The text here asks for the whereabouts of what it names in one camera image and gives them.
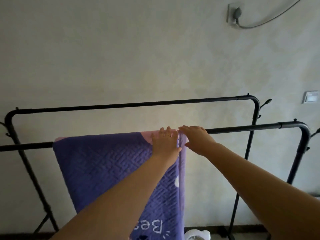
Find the electrical outlet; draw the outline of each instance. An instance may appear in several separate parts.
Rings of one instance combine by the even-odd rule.
[[[235,12],[235,10],[240,7],[242,12],[244,10],[244,4],[242,2],[234,2],[234,3],[230,3],[228,5],[228,11],[227,11],[227,16],[226,16],[226,22],[230,25],[235,25],[236,24],[236,20],[233,18],[233,13]]]

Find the right hand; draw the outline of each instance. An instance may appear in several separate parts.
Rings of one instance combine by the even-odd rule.
[[[201,156],[206,156],[212,145],[216,144],[216,141],[203,127],[183,125],[179,127],[179,130],[189,139],[185,146]]]

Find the power cord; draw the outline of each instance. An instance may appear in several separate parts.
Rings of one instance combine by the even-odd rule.
[[[278,16],[274,17],[273,19],[270,19],[268,21],[266,21],[265,23],[263,24],[259,24],[259,25],[256,25],[256,26],[252,26],[252,27],[246,27],[246,26],[242,26],[239,24],[239,18],[240,16],[242,15],[242,11],[241,11],[241,8],[238,7],[234,13],[233,13],[233,19],[235,20],[236,24],[238,25],[239,28],[242,28],[242,29],[251,29],[251,28],[256,28],[256,27],[259,27],[259,26],[262,26],[264,24],[267,24],[269,22],[271,22],[272,20],[275,20],[276,18],[280,17],[282,14],[286,13],[287,11],[289,11],[292,7],[294,7],[298,2],[300,2],[301,0],[298,0],[296,3],[294,3],[291,7],[289,7],[286,11],[284,11],[283,13],[279,14]]]

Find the light switch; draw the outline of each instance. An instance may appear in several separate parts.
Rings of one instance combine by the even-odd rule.
[[[309,91],[305,92],[303,96],[303,104],[315,103],[318,101],[319,91]]]

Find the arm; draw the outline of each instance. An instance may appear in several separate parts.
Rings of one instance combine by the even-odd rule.
[[[320,238],[320,201],[218,144],[198,126],[183,126],[186,146],[230,182],[274,239]]]
[[[166,131],[161,128],[159,137],[152,138],[152,156],[84,208],[52,240],[127,240],[153,190],[181,151],[177,148],[178,132],[170,135],[170,127]]]

